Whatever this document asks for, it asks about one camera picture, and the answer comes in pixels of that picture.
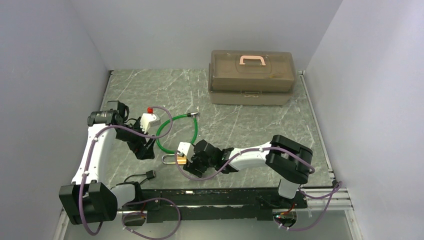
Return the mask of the black cable padlock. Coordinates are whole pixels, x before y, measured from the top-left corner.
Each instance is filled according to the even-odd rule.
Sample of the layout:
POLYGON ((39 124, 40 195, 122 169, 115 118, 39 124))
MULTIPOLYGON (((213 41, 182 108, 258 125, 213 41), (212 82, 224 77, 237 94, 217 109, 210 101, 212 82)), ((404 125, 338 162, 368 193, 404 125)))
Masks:
POLYGON ((137 178, 137 177, 145 177, 142 181, 139 182, 139 184, 142 185, 146 183, 147 181, 154 179, 156 177, 156 173, 154 170, 149 170, 145 173, 132 174, 126 177, 123 182, 124 183, 130 182, 130 179, 137 178))

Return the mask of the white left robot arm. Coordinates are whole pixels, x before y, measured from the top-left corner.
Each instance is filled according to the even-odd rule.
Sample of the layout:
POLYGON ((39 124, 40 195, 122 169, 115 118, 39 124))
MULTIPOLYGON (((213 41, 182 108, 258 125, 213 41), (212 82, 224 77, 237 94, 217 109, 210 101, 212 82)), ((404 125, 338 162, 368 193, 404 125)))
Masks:
POLYGON ((125 205, 131 210, 143 205, 140 183, 129 181, 109 188, 103 182, 116 140, 126 143, 138 160, 155 157, 155 139, 147 134, 160 118, 148 108, 134 123, 128 123, 129 113, 127 105, 113 100, 106 103, 105 110, 94 111, 87 118, 88 137, 80 166, 71 183, 61 186, 58 194, 73 225, 112 221, 125 205))

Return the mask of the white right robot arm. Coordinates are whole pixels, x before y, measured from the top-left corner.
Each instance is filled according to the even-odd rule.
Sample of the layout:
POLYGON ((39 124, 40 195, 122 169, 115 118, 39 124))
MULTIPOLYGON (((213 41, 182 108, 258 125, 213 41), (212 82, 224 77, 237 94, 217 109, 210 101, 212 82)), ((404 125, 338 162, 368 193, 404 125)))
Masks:
POLYGON ((313 151, 279 134, 269 142, 250 148, 219 149, 205 140, 197 144, 180 142, 174 157, 186 159, 179 171, 194 181, 207 180, 204 173, 208 169, 215 169, 216 174, 229 174, 248 168, 269 167, 281 177, 275 200, 282 208, 295 201, 298 188, 315 172, 313 151))

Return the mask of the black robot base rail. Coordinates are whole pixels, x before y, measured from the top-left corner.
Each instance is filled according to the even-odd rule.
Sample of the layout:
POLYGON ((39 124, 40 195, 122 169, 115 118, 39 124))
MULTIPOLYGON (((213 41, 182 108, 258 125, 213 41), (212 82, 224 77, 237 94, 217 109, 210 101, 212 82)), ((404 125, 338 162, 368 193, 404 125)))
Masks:
POLYGON ((277 187, 142 189, 121 211, 143 211, 148 223, 176 221, 178 214, 183 221, 271 221, 280 212, 307 207, 307 200, 301 193, 288 199, 278 194, 277 187))

